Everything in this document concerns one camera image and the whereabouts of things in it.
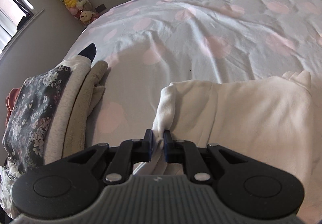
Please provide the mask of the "white fleece garment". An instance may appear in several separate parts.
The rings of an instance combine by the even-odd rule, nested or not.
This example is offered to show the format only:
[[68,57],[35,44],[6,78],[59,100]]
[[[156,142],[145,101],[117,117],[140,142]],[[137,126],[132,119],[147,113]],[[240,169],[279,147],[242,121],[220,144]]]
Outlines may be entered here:
[[167,165],[165,130],[174,139],[198,147],[218,143],[240,154],[280,168],[304,185],[298,213],[306,223],[321,220],[321,109],[312,99],[308,71],[246,82],[171,83],[160,93],[153,122],[154,151],[136,174],[180,174]]

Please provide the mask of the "dark floral folded garment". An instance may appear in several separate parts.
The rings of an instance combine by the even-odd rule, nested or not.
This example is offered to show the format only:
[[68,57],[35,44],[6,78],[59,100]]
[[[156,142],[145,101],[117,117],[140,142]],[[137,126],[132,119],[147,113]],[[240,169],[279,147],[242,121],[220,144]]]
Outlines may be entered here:
[[70,75],[71,68],[60,65],[21,87],[2,141],[21,174],[44,164],[45,138]]

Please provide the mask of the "beige folded fleece garment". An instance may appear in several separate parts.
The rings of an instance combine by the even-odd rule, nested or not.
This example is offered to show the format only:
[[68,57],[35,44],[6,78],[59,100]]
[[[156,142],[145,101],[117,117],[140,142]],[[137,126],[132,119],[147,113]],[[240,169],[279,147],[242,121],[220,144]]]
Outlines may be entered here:
[[105,92],[105,87],[100,84],[100,81],[107,68],[107,62],[100,60],[94,64],[84,79],[71,111],[65,133],[62,150],[64,158],[85,148],[87,119]]

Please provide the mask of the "rust red garment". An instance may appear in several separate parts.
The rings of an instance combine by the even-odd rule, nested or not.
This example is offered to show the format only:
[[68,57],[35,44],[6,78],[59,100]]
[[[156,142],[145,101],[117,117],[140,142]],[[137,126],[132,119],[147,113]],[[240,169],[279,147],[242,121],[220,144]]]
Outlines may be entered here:
[[18,99],[18,96],[20,94],[20,90],[21,90],[21,88],[13,88],[9,92],[8,96],[5,99],[5,104],[6,104],[6,108],[7,108],[7,117],[5,120],[5,127],[7,127],[7,125],[8,125],[9,119],[11,117],[11,113],[12,113],[15,103],[16,103],[16,100]]

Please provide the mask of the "light grey folded sweater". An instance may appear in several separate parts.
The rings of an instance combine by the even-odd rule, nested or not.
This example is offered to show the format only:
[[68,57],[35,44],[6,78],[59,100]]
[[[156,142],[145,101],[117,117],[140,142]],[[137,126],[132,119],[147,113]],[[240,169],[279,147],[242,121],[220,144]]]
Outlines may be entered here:
[[92,62],[84,56],[74,56],[61,62],[62,66],[71,69],[70,77],[64,87],[61,99],[50,124],[44,143],[44,164],[49,164],[62,158],[65,133],[73,105]]

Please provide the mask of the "black garment on bed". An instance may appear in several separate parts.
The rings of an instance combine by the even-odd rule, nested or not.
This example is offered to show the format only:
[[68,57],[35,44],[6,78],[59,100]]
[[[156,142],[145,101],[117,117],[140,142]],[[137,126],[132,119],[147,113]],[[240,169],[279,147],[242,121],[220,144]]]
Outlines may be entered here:
[[80,53],[78,53],[78,56],[86,57],[91,62],[93,62],[96,54],[97,54],[96,46],[94,43],[91,43],[87,47],[85,47]]

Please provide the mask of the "pink dotted bed sheet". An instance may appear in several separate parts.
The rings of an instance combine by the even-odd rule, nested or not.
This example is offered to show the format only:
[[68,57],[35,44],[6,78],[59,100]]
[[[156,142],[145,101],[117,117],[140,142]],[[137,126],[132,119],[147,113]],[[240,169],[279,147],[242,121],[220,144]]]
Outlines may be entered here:
[[90,44],[109,68],[87,120],[89,146],[141,137],[172,82],[307,70],[321,106],[321,0],[132,0],[92,22],[67,57]]

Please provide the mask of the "window with dark frame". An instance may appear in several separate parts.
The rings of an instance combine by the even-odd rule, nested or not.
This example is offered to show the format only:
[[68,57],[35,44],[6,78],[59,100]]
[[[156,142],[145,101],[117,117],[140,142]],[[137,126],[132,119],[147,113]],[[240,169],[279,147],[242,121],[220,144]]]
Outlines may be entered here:
[[1,0],[1,58],[43,12],[44,9],[36,10],[28,0]]

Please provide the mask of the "black wall socket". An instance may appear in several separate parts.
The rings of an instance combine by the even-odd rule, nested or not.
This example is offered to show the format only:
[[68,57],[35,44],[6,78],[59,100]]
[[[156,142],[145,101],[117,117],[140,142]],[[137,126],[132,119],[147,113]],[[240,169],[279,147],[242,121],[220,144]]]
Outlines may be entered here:
[[101,4],[101,5],[96,7],[97,12],[103,12],[105,10],[106,10],[106,6],[104,4]]

